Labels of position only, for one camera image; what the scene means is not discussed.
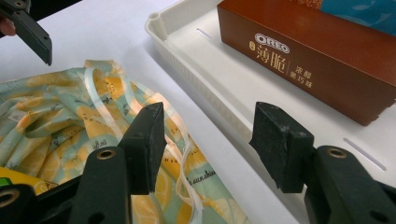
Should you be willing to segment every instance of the cardboard box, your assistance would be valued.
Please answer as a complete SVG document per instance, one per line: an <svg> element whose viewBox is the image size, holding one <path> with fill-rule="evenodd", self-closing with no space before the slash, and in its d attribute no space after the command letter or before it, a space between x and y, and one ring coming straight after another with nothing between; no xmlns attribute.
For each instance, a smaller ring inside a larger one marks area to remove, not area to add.
<svg viewBox="0 0 396 224"><path fill-rule="evenodd" d="M225 0L218 13L224 43L359 124L395 103L396 37L288 0Z"/></svg>

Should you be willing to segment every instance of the white surface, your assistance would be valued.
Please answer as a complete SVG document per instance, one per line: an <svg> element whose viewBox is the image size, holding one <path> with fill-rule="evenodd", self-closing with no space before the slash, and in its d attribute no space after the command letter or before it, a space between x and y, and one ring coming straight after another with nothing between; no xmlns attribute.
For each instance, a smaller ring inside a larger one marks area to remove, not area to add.
<svg viewBox="0 0 396 224"><path fill-rule="evenodd" d="M315 147L345 148L374 179L396 187L396 105L385 110L368 127L360 126L223 44L216 10L218 2L220 0L181 1L152 14L147 30L162 56L179 71L170 75L239 146L239 153L257 173L255 178L262 180L257 184L268 183L296 219L306 221L300 216L302 201L277 193L254 149L248 145L255 103L263 101L281 107L305 126L316 137Z"/></svg>
<svg viewBox="0 0 396 224"><path fill-rule="evenodd" d="M18 37L0 39L0 81L81 67L86 59L115 60L134 81L160 92L174 106L192 138L253 223L296 222L235 147L169 76L176 71L159 56L144 24L150 13L174 2L84 0L77 3L40 22L52 39L52 66L44 65Z"/></svg>

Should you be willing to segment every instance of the brown box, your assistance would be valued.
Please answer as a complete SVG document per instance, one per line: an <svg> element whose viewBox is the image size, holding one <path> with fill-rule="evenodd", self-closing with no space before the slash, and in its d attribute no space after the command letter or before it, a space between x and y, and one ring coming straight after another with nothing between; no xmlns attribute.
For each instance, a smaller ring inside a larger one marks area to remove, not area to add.
<svg viewBox="0 0 396 224"><path fill-rule="evenodd" d="M225 0L218 13L224 43L359 124L395 103L395 36L288 0Z"/></svg>

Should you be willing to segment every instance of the white plastic tray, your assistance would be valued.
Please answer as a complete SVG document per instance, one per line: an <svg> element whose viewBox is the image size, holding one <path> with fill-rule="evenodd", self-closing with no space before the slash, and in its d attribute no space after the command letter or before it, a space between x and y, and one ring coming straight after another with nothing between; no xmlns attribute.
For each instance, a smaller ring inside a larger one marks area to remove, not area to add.
<svg viewBox="0 0 396 224"><path fill-rule="evenodd" d="M280 194L248 145L255 104L281 107L315 137L315 147L352 152L370 175L396 187L396 105L362 127L221 42L216 6L220 0L184 0L150 15L146 30L179 74L170 74L229 137L251 167L299 222L300 197Z"/></svg>

